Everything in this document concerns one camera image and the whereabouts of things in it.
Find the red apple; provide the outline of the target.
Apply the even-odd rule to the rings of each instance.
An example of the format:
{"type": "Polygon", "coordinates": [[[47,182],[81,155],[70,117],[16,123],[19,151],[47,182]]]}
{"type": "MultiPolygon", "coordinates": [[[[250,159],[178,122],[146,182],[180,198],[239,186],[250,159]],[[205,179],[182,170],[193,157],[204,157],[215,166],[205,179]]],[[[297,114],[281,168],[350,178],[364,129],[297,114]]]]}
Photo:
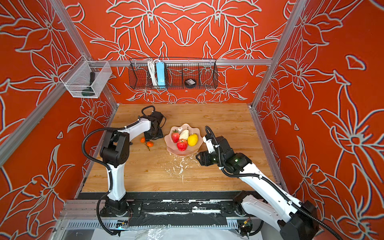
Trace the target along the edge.
{"type": "Polygon", "coordinates": [[[171,139],[174,143],[177,143],[180,139],[180,132],[178,130],[174,130],[171,133],[171,139]]]}

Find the beige garlic-like fruit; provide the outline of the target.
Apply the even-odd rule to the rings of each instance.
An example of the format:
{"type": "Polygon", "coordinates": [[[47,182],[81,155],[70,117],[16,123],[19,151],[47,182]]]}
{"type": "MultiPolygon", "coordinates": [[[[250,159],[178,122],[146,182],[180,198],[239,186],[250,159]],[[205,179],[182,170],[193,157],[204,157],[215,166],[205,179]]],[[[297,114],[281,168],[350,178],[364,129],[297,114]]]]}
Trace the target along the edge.
{"type": "Polygon", "coordinates": [[[182,130],[182,132],[180,133],[180,137],[179,139],[180,140],[187,140],[190,136],[190,131],[189,129],[185,129],[185,130],[182,130]]]}

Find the pink scalloped fruit bowl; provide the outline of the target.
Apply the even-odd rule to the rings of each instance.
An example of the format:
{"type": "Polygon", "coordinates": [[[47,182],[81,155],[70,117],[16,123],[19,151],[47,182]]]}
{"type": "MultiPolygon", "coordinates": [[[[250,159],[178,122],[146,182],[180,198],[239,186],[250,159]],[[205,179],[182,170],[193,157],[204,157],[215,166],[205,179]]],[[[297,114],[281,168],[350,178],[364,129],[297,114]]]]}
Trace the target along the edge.
{"type": "Polygon", "coordinates": [[[192,128],[189,124],[172,127],[165,136],[167,151],[179,157],[196,154],[203,143],[200,130],[192,128]]]}

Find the red wrinkled strawberry fruit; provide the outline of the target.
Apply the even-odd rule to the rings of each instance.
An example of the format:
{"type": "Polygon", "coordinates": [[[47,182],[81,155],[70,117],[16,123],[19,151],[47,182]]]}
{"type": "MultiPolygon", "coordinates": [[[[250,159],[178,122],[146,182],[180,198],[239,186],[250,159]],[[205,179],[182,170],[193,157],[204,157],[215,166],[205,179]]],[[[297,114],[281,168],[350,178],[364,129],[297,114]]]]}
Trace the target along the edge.
{"type": "Polygon", "coordinates": [[[177,148],[180,152],[185,151],[188,148],[188,141],[187,140],[179,140],[177,142],[177,148]]]}

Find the large yellow lemon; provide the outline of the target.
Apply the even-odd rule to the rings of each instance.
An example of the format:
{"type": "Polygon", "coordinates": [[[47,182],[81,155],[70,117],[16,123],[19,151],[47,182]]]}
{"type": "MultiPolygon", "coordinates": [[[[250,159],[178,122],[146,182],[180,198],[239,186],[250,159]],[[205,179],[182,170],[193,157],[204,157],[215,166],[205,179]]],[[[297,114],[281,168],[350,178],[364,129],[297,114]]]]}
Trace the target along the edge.
{"type": "Polygon", "coordinates": [[[190,146],[190,147],[193,147],[193,146],[195,146],[197,143],[198,143],[198,141],[199,141],[199,137],[198,137],[198,135],[197,134],[192,134],[192,135],[190,135],[189,137],[188,137],[188,145],[190,146]]]}

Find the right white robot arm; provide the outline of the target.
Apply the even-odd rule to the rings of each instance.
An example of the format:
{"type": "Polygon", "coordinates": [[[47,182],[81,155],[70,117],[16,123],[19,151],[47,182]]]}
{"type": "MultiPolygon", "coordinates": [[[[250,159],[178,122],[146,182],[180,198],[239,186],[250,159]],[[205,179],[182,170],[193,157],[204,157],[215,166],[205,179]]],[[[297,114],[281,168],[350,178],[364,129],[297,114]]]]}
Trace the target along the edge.
{"type": "Polygon", "coordinates": [[[196,158],[202,166],[218,165],[224,174],[238,178],[252,187],[261,200],[242,192],[238,204],[246,214],[253,215],[280,232],[284,240],[311,240],[319,231],[317,211],[309,201],[299,199],[282,190],[242,153],[235,153],[228,141],[205,135],[205,152],[196,158]]]}

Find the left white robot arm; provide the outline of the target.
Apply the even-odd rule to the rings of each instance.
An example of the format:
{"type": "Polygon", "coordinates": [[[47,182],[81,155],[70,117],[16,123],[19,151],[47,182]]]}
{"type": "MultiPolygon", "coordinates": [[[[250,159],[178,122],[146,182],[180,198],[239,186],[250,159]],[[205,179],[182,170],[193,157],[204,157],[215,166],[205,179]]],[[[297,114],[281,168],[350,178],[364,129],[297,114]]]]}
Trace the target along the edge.
{"type": "Polygon", "coordinates": [[[119,130],[106,130],[100,151],[109,175],[109,193],[101,210],[103,217],[123,217],[129,214],[124,169],[130,155],[131,141],[141,134],[144,135],[145,143],[163,138],[161,123],[165,121],[162,113],[156,111],[154,106],[148,106],[143,108],[142,116],[134,123],[119,130]]]}

